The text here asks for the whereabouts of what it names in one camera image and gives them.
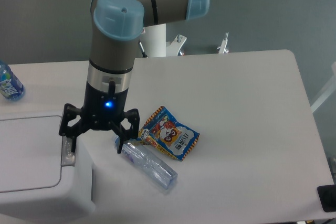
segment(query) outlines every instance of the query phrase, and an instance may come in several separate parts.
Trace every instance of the candy wrapper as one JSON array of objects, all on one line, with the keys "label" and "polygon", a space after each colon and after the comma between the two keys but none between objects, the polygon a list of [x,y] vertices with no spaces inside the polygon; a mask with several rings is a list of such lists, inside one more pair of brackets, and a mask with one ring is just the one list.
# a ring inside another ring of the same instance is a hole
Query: candy wrapper
[{"label": "candy wrapper", "polygon": [[173,159],[182,161],[195,147],[199,133],[179,123],[161,106],[139,132],[140,139]]}]

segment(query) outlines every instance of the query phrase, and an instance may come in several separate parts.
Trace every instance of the gray floor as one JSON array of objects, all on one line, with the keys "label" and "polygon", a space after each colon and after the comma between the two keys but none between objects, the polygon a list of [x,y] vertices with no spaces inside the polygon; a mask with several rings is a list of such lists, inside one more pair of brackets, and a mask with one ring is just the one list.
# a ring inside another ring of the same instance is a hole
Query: gray floor
[{"label": "gray floor", "polygon": [[[0,0],[0,58],[8,63],[88,59],[89,5],[90,0]],[[335,0],[211,0],[206,17],[168,24],[167,38],[187,36],[186,54],[215,53],[226,31],[231,52],[289,49],[312,100],[332,76],[335,14]],[[335,104],[336,94],[314,115],[327,156],[336,155]]]}]

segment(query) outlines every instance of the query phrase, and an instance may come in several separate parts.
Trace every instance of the silver metal band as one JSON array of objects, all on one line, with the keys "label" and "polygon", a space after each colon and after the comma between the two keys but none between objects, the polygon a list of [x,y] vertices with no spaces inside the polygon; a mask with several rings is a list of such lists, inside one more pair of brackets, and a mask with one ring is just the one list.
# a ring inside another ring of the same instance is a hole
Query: silver metal band
[{"label": "silver metal band", "polygon": [[109,91],[109,81],[112,78],[116,83],[115,92],[120,93],[128,89],[131,81],[131,75],[132,71],[123,74],[105,73],[89,64],[88,83],[93,88],[107,93]]}]

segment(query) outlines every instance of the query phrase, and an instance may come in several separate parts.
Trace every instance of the clear plastic bottle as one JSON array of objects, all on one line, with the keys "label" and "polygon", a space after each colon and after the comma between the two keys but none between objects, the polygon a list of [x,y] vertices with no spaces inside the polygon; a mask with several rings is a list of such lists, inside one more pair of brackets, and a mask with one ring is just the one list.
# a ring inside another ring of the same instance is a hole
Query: clear plastic bottle
[{"label": "clear plastic bottle", "polygon": [[0,93],[8,100],[19,100],[25,94],[25,88],[13,74],[11,68],[0,60]]},{"label": "clear plastic bottle", "polygon": [[156,157],[143,145],[137,145],[138,141],[130,140],[122,147],[122,155],[127,157],[136,167],[143,170],[149,177],[156,181],[164,189],[168,189],[177,178],[177,172],[165,162]]}]

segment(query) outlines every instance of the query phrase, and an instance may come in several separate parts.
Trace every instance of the blue led light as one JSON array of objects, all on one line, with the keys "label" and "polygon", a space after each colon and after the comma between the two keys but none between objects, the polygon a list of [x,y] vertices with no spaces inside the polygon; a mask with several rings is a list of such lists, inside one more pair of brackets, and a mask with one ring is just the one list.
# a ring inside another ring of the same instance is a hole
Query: blue led light
[{"label": "blue led light", "polygon": [[113,103],[112,102],[107,102],[107,103],[105,103],[105,107],[111,108],[111,107],[113,107]]}]

